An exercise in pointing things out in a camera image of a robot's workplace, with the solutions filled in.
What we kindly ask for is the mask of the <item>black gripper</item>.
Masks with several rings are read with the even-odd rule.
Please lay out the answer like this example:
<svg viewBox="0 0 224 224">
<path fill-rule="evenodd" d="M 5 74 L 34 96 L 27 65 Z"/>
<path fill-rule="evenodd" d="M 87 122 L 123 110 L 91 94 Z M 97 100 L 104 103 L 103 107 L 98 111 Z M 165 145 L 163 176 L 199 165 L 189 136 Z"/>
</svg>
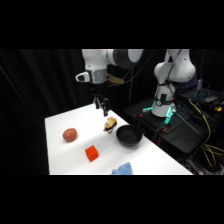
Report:
<svg viewBox="0 0 224 224">
<path fill-rule="evenodd" d="M 101 84 L 91 84 L 90 85 L 91 94 L 94 97 L 94 103 L 96 105 L 96 109 L 102 109 L 103 108 L 103 114 L 104 117 L 108 116 L 108 99 L 107 97 L 107 84 L 101 83 Z"/>
</svg>

